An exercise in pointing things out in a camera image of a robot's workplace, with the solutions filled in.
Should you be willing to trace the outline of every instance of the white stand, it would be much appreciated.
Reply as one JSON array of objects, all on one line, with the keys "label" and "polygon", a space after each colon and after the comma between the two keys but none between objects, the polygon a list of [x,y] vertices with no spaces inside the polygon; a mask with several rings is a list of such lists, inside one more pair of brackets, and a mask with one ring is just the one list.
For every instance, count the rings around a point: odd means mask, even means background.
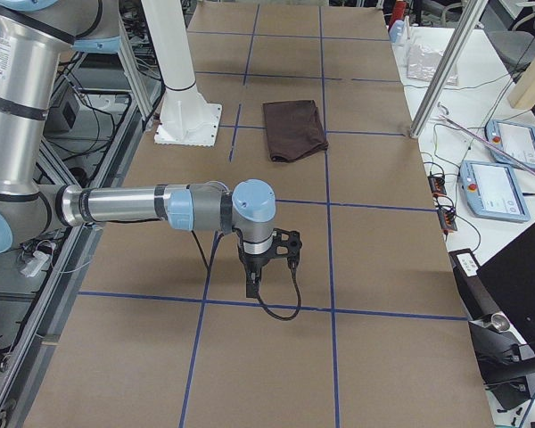
[{"label": "white stand", "polygon": [[214,145],[222,106],[198,92],[180,1],[143,0],[143,8],[167,86],[155,143]]}]

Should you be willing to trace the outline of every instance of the black rubber band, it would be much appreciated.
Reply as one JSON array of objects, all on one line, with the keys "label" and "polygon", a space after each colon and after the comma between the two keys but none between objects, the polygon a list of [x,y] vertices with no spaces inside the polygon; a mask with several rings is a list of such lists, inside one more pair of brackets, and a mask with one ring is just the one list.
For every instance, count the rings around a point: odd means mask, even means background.
[{"label": "black rubber band", "polygon": [[65,221],[65,215],[63,214],[63,194],[68,187],[68,185],[61,187],[55,195],[55,214],[64,226],[70,227],[71,225]]},{"label": "black rubber band", "polygon": [[0,202],[31,202],[39,197],[39,193],[33,194],[4,194],[0,193]]},{"label": "black rubber band", "polygon": [[30,27],[31,29],[36,29],[42,33],[46,33],[47,35],[55,37],[69,45],[73,45],[75,43],[75,37],[70,33],[61,31],[60,29],[52,27],[51,25],[44,24],[43,22],[35,20],[34,18],[30,18],[28,15],[13,11],[7,7],[0,6],[0,15],[19,22],[20,24]]},{"label": "black rubber band", "polygon": [[220,198],[220,228],[224,235],[232,233],[232,194],[223,192]]},{"label": "black rubber band", "polygon": [[175,91],[175,92],[183,92],[183,91],[187,91],[188,89],[192,89],[193,87],[196,86],[196,80],[194,81],[194,83],[192,83],[192,85],[188,86],[188,87],[185,87],[183,89],[175,89],[174,87],[170,87],[170,86],[167,86],[165,85],[165,87],[167,89],[170,89],[171,91]]},{"label": "black rubber band", "polygon": [[45,197],[45,195],[43,193],[40,192],[40,193],[37,194],[37,196],[44,203],[45,211],[46,211],[46,214],[47,214],[47,218],[46,218],[46,221],[45,221],[44,229],[39,233],[41,235],[42,233],[47,231],[48,227],[52,224],[52,207],[50,206],[50,202],[47,200],[47,198]]},{"label": "black rubber band", "polygon": [[89,196],[91,195],[91,191],[92,189],[84,190],[79,196],[79,213],[86,223],[95,223],[95,219],[89,210]]},{"label": "black rubber band", "polygon": [[13,114],[20,118],[33,119],[44,121],[47,119],[48,110],[36,109],[26,105],[15,103],[14,101],[0,98],[0,112],[6,114]]},{"label": "black rubber band", "polygon": [[82,37],[85,37],[85,36],[89,36],[99,26],[99,22],[101,22],[101,17],[103,16],[103,0],[97,0],[97,4],[98,4],[97,5],[97,15],[95,16],[95,21],[93,21],[93,24],[91,24],[91,27],[86,29],[83,33],[77,34],[76,38],[82,38]]},{"label": "black rubber band", "polygon": [[154,188],[154,212],[161,220],[169,218],[167,210],[164,208],[164,191],[167,185],[157,185]]}]

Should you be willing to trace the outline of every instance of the blue and white device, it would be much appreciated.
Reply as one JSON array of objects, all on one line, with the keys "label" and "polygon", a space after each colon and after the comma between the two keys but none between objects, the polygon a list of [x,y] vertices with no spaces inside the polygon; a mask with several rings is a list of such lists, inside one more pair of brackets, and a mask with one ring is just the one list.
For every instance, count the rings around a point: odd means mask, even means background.
[{"label": "blue and white device", "polygon": [[517,223],[531,219],[514,169],[509,165],[465,160],[460,178],[475,216]]},{"label": "blue and white device", "polygon": [[[535,127],[492,119],[485,127],[488,141],[528,167],[535,169]],[[511,164],[499,153],[491,152],[497,162]]]}]

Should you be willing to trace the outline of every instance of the computer monitor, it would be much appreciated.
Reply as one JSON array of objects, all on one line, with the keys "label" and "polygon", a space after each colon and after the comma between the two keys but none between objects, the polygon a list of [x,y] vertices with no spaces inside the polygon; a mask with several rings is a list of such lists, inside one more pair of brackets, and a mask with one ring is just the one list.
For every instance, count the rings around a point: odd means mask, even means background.
[{"label": "computer monitor", "polygon": [[535,223],[481,266],[478,277],[535,352]]}]

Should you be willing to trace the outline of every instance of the red object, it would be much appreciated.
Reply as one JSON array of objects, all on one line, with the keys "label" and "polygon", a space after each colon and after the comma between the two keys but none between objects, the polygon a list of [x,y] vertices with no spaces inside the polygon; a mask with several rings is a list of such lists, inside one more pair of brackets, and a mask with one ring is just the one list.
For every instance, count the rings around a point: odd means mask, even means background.
[{"label": "red object", "polygon": [[405,2],[404,0],[399,0],[394,4],[394,7],[392,8],[391,21],[389,22],[389,31],[391,30],[391,27],[394,22],[402,20],[402,18],[404,17],[404,11],[406,9],[407,2]]}]

